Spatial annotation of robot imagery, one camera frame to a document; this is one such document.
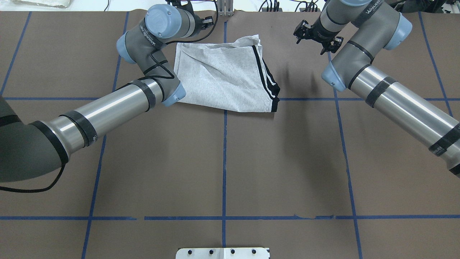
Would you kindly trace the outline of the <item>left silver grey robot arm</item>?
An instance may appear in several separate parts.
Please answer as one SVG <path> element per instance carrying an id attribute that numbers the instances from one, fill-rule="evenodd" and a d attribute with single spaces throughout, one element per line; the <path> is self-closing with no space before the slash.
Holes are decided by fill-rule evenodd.
<path id="1" fill-rule="evenodd" d="M 218 19 L 218 15 L 201 18 L 191 1 L 151 6 L 116 42 L 119 56 L 136 64 L 142 76 L 54 119 L 23 123 L 1 98 L 1 182 L 33 179 L 56 169 L 61 175 L 78 150 L 157 104 L 171 106 L 182 100 L 186 90 L 163 49 L 187 43 L 206 29 L 214 31 Z"/>

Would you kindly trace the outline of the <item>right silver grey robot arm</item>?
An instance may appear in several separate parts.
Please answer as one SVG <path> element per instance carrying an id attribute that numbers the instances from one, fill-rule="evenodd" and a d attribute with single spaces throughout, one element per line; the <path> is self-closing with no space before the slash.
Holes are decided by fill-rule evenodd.
<path id="1" fill-rule="evenodd" d="M 382 50 L 399 46 L 412 23 L 384 0 L 328 0 L 313 24 L 302 20 L 297 42 L 314 40 L 335 57 L 322 79 L 335 90 L 352 91 L 420 141 L 459 176 L 459 122 L 373 65 Z"/>

